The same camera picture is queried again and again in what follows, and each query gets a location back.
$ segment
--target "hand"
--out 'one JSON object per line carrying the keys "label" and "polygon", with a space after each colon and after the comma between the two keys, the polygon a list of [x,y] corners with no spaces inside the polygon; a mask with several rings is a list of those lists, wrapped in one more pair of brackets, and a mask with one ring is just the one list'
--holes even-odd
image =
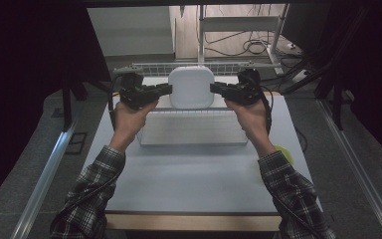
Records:
{"label": "hand", "polygon": [[228,108],[237,114],[238,122],[248,139],[253,143],[259,157],[264,157],[276,151],[269,140],[266,129],[266,109],[261,100],[250,106],[242,106],[226,99],[225,103]]}
{"label": "hand", "polygon": [[109,146],[118,151],[125,151],[145,125],[147,114],[153,111],[157,104],[158,101],[155,101],[136,111],[122,102],[117,103],[114,110],[115,130]]}

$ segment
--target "yellow object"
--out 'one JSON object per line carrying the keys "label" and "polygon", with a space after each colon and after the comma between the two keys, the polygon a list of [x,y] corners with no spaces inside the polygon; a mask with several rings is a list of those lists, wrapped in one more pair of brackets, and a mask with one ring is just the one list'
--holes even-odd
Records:
{"label": "yellow object", "polygon": [[286,157],[287,161],[290,163],[290,165],[293,165],[293,158],[290,155],[290,152],[283,146],[275,145],[275,149],[280,150],[284,156]]}

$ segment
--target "person's left hand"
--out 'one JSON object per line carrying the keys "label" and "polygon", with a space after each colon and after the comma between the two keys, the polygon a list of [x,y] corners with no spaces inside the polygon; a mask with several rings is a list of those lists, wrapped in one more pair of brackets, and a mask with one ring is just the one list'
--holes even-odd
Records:
{"label": "person's left hand", "polygon": [[126,104],[118,102],[114,110],[115,130],[109,147],[118,151],[125,151],[134,141],[135,135],[145,125],[147,114],[154,110],[157,104],[158,101],[155,101],[136,111]]}

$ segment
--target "plaid shirt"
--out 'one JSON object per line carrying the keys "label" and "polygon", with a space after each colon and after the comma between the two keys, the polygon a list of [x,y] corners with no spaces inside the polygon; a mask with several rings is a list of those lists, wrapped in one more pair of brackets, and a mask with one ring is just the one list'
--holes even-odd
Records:
{"label": "plaid shirt", "polygon": [[[67,196],[65,206],[70,206],[103,185],[117,172],[122,171],[124,165],[125,154],[105,146],[95,162],[78,177],[76,186]],[[312,183],[295,171],[280,151],[261,158],[259,165],[265,183],[271,186],[296,215],[313,226],[324,238],[336,238],[325,225],[322,212],[315,202],[316,194]],[[104,210],[114,190],[115,183],[68,213],[57,222],[51,238],[104,238],[107,223]],[[275,206],[283,218],[280,225],[283,238],[315,239],[276,202]]]}

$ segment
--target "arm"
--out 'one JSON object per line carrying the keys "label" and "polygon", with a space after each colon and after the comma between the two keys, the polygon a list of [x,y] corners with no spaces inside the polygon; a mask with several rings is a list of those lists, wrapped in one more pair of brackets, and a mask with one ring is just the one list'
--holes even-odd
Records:
{"label": "arm", "polygon": [[225,103],[237,114],[238,122],[256,148],[263,181],[276,196],[274,204],[283,219],[280,225],[281,233],[286,238],[315,238],[286,211],[280,201],[293,214],[313,227],[322,238],[335,238],[334,233],[326,226],[323,214],[316,204],[317,196],[312,183],[295,171],[285,156],[276,151],[270,142],[263,103],[258,101],[250,106],[241,106],[228,100],[225,100]]}
{"label": "arm", "polygon": [[[125,150],[145,124],[145,117],[157,102],[134,111],[123,103],[115,109],[115,132],[110,144],[104,146],[93,164],[77,178],[76,185],[68,193],[65,208],[83,199],[88,193],[118,177],[125,166]],[[74,207],[65,216],[55,218],[51,238],[103,238],[106,226],[104,210],[112,198],[116,180],[84,203]]]}

